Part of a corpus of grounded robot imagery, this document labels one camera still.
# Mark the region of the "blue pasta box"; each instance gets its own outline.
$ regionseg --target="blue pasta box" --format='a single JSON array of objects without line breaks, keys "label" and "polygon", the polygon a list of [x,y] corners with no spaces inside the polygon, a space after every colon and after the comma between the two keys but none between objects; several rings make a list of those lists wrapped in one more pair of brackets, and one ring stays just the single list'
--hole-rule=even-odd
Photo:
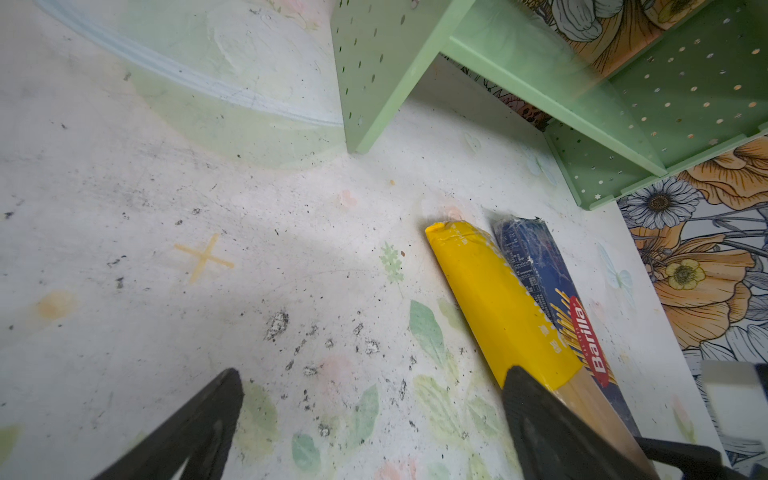
[{"label": "blue pasta box", "polygon": [[632,435],[639,436],[547,224],[538,218],[509,217],[497,222],[493,231],[505,259],[552,321],[563,343],[581,359]]}]

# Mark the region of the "green pegboard shelf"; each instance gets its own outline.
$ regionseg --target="green pegboard shelf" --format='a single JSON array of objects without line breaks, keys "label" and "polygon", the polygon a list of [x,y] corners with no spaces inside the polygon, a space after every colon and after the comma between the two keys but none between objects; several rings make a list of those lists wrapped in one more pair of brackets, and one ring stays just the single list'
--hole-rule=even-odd
[{"label": "green pegboard shelf", "polygon": [[331,25],[349,151],[439,52],[557,119],[546,136],[586,208],[766,130],[764,0],[713,0],[607,80],[514,0],[340,0]]}]

